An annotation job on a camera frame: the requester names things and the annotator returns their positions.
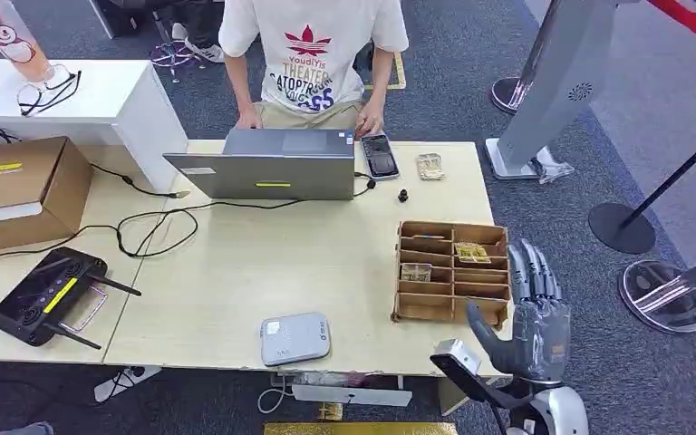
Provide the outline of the person's right hand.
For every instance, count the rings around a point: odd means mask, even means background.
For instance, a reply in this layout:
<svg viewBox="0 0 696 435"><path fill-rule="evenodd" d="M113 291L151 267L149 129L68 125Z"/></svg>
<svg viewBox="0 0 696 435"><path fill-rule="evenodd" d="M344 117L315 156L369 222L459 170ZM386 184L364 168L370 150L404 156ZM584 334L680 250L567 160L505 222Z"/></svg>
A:
<svg viewBox="0 0 696 435"><path fill-rule="evenodd" d="M252 105L239 110L235 128L238 130L258 130L263 128L263 122L256 110L256 106Z"/></svg>

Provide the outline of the person's left hand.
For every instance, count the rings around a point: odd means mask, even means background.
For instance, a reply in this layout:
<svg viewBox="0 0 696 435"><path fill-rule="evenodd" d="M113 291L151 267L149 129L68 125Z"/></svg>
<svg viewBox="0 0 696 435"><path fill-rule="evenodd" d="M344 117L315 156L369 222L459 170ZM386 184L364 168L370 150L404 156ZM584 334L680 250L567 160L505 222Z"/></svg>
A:
<svg viewBox="0 0 696 435"><path fill-rule="evenodd" d="M356 118L354 137L360 139L366 135L378 133L384 124L384 102L366 102Z"/></svg>

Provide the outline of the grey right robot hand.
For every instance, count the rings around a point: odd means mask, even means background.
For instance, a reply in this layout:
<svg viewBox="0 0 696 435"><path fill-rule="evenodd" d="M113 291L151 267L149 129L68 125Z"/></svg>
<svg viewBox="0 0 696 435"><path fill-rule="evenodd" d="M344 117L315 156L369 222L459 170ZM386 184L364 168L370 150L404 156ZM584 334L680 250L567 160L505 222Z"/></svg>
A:
<svg viewBox="0 0 696 435"><path fill-rule="evenodd" d="M560 383L568 362L571 308L545 254L527 239L508 247L514 301L512 338L497 337L479 305L466 307L469 326L492 366L528 382Z"/></svg>

